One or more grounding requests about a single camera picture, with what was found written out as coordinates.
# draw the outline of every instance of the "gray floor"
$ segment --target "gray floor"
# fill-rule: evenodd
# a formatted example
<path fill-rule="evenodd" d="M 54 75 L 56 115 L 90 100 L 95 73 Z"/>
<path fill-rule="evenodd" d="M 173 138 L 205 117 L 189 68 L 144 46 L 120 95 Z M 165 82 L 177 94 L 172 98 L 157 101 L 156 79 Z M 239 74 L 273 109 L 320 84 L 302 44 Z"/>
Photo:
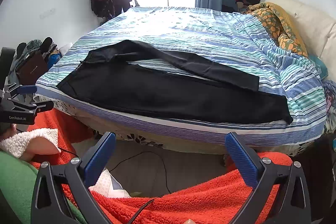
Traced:
<path fill-rule="evenodd" d="M 81 156 L 95 142 L 87 140 L 73 146 Z M 117 141 L 115 152 L 106 167 L 111 170 L 122 160 L 142 151 L 152 151 L 162 156 L 171 192 L 197 185 L 225 173 L 220 155 L 181 153 L 129 141 Z M 141 196 L 154 197 L 168 193 L 162 161 L 152 153 L 141 154 L 127 160 L 111 173 L 130 194 L 140 192 Z"/>

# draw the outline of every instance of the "black garment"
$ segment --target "black garment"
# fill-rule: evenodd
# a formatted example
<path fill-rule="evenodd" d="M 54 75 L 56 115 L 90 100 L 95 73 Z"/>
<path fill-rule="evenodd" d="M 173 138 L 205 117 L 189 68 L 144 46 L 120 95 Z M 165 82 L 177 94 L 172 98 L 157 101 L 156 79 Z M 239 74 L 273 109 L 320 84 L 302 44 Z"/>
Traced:
<path fill-rule="evenodd" d="M 207 80 L 127 63 L 153 58 Z M 231 123 L 293 121 L 285 96 L 258 91 L 259 77 L 194 53 L 160 51 L 140 41 L 124 40 L 90 51 L 57 87 L 99 107 L 149 117 Z"/>
<path fill-rule="evenodd" d="M 121 9 L 126 12 L 129 8 L 131 8 L 131 5 L 129 4 L 130 1 L 132 0 L 112 0 L 115 10 L 115 16 L 121 14 Z"/>
<path fill-rule="evenodd" d="M 91 10 L 96 16 L 105 17 L 108 20 L 115 16 L 112 0 L 91 0 Z"/>
<path fill-rule="evenodd" d="M 235 10 L 230 6 L 222 5 L 222 12 L 233 13 Z"/>
<path fill-rule="evenodd" d="M 124 5 L 115 4 L 114 5 L 115 16 L 120 15 L 121 10 L 123 10 L 123 12 L 126 12 L 129 8 L 131 8 L 129 3 L 124 3 Z"/>

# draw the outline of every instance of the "red fleece blanket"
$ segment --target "red fleece blanket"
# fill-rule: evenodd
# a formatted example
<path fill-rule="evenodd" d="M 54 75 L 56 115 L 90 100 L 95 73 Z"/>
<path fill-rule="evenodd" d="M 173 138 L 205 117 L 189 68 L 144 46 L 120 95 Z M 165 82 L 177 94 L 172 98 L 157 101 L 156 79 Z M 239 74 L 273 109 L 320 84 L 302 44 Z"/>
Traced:
<path fill-rule="evenodd" d="M 74 152 L 72 142 L 79 142 L 92 136 L 92 132 L 73 117 L 58 110 L 38 114 L 35 128 L 58 128 L 59 147 Z M 269 157 L 275 164 L 290 165 L 290 158 L 277 152 L 260 153 Z M 74 156 L 61 152 L 59 155 L 35 157 L 32 164 L 38 168 L 48 160 L 51 164 L 67 163 Z M 74 204 L 75 201 L 67 185 L 64 192 Z M 156 198 L 134 221 L 134 224 L 183 224 L 192 219 L 196 224 L 226 224 L 241 208 L 251 192 L 241 178 L 238 170 L 233 170 L 208 182 Z M 274 186 L 268 201 L 256 223 L 262 223 L 273 204 L 278 186 Z M 151 198 L 106 198 L 91 192 L 100 207 L 114 224 L 125 224 L 136 211 Z"/>

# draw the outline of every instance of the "clothes pile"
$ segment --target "clothes pile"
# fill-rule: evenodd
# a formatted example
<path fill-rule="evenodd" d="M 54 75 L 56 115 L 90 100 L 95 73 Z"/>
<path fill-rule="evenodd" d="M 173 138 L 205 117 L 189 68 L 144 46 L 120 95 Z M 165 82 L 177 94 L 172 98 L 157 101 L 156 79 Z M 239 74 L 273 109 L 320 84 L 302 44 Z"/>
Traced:
<path fill-rule="evenodd" d="M 324 133 L 334 133 L 336 130 L 336 83 L 332 80 L 322 81 L 327 107 L 327 119 Z"/>
<path fill-rule="evenodd" d="M 35 39 L 28 43 L 20 43 L 8 74 L 8 84 L 35 85 L 38 78 L 61 57 L 51 37 L 47 37 L 43 42 Z M 18 95 L 17 98 L 21 102 L 30 103 L 32 95 Z"/>
<path fill-rule="evenodd" d="M 239 9 L 248 7 L 250 5 L 256 5 L 260 0 L 235 0 Z"/>

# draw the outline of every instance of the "striped bed sheet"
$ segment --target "striped bed sheet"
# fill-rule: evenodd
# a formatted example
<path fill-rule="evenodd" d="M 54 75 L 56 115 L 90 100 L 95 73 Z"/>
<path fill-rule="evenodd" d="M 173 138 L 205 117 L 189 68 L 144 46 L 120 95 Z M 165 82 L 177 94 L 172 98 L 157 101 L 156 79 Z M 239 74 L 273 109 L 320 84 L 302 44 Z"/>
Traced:
<path fill-rule="evenodd" d="M 103 109 L 70 98 L 57 89 L 56 85 L 76 69 L 90 50 L 125 39 L 144 41 L 161 50 L 195 52 L 214 62 L 257 75 L 260 91 L 287 97 L 294 120 L 291 124 L 284 121 L 232 124 L 150 118 Z M 162 60 L 133 63 L 196 77 Z M 81 37 L 36 85 L 40 95 L 125 126 L 216 144 L 224 144 L 225 135 L 231 131 L 253 146 L 302 144 L 318 138 L 326 120 L 324 90 L 312 62 L 277 47 L 258 19 L 251 15 L 202 8 L 131 8 Z"/>

